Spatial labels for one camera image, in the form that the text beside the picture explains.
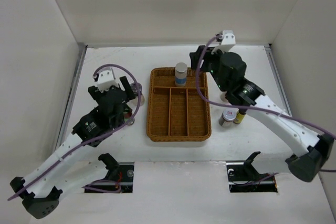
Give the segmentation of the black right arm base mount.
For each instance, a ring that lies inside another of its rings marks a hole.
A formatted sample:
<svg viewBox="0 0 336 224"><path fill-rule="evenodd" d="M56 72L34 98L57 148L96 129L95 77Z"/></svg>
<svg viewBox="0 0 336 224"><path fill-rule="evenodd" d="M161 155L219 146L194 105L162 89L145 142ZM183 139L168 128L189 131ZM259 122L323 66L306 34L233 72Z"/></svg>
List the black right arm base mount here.
<svg viewBox="0 0 336 224"><path fill-rule="evenodd" d="M260 152L253 152L244 161L226 163L228 187L231 193L277 193L275 175L277 173L259 173L252 166Z"/></svg>

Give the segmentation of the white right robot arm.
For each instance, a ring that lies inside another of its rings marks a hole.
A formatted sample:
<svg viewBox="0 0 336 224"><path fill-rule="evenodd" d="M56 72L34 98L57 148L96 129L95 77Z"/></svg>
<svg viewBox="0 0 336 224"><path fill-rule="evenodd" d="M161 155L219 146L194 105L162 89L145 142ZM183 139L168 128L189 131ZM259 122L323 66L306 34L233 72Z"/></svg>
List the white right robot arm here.
<svg viewBox="0 0 336 224"><path fill-rule="evenodd" d="M291 173L311 182L328 160L335 136L308 129L307 122L294 120L267 96L262 88L245 78L246 63L239 54L199 46L190 53L195 74L210 73L228 102L262 123L292 150L290 154L268 157L253 152L244 162L244 175L251 180L266 173Z"/></svg>

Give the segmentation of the white bead jar silver lid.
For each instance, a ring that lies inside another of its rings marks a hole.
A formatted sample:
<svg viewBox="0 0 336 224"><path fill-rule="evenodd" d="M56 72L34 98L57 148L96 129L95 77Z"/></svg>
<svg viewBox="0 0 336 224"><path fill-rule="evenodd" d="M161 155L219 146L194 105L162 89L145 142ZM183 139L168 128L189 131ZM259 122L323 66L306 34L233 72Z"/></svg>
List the white bead jar silver lid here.
<svg viewBox="0 0 336 224"><path fill-rule="evenodd" d="M175 66L175 85L177 87L184 87L186 85L187 78L187 65L183 62L179 62Z"/></svg>

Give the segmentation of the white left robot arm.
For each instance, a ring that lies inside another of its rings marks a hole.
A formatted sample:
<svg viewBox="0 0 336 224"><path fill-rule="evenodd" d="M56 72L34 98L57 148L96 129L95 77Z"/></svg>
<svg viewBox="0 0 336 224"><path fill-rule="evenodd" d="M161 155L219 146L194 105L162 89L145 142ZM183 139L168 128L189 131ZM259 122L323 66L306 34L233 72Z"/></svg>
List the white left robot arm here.
<svg viewBox="0 0 336 224"><path fill-rule="evenodd" d="M25 177L15 177L10 186L26 211L36 219L52 213L68 192L77 187L116 179L115 188L121 188L120 165L109 154L101 154L97 160L83 169L67 175L67 171L80 159L94 150L112 131L125 123L124 116L131 113L127 103L135 98L125 76L117 84L114 78L104 81L95 79L96 85L88 92L97 102L97 107L84 115L72 128L64 143L44 163Z"/></svg>

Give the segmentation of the red sauce bottle yellow cap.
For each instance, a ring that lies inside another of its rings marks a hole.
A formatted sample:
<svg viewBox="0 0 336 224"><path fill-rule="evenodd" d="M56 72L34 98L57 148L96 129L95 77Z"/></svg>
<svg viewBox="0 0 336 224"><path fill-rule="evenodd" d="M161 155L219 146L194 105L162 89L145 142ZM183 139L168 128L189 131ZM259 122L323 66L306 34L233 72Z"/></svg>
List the red sauce bottle yellow cap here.
<svg viewBox="0 0 336 224"><path fill-rule="evenodd" d="M135 123L135 119L132 118L132 112L124 112L124 122L126 125L133 125Z"/></svg>

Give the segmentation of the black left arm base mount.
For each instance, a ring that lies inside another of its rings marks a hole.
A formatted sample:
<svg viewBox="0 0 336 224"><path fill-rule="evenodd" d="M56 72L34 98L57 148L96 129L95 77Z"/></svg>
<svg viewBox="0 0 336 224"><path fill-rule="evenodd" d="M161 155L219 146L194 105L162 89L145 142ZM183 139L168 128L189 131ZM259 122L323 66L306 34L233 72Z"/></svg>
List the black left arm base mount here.
<svg viewBox="0 0 336 224"><path fill-rule="evenodd" d="M84 187L85 193L132 193L134 163L119 163L110 154L101 154L98 160L107 170L103 179L97 179Z"/></svg>

